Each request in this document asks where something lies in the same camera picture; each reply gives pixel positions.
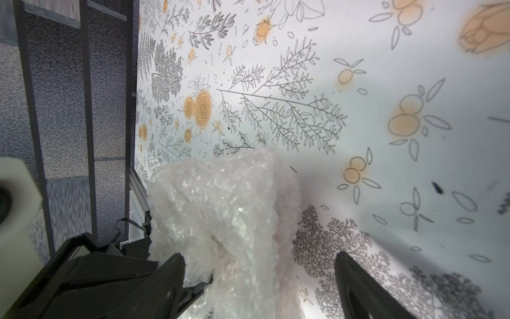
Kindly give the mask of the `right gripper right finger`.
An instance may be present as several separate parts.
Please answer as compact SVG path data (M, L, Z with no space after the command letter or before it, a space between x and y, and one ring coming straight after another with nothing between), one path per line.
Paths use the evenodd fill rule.
M414 318L347 252L335 258L335 281L345 318Z

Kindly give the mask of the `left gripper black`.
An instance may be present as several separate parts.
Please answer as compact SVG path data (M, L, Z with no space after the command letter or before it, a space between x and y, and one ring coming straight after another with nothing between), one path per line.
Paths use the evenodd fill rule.
M134 292L157 268L83 233L65 241L5 318L140 318Z

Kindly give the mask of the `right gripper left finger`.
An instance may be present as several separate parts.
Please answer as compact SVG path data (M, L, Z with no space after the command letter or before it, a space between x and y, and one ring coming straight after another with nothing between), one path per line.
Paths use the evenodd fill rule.
M113 284L101 297L109 309L102 318L175 318L183 289L185 261L176 253L155 261L100 254L101 279Z

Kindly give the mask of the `clear bubble wrap sheet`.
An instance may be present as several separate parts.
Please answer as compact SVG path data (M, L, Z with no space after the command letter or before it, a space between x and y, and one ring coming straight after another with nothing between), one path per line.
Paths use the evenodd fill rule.
M184 318L304 317L293 252L300 184L276 148L163 164L147 195L150 260L179 253L184 285L206 285Z

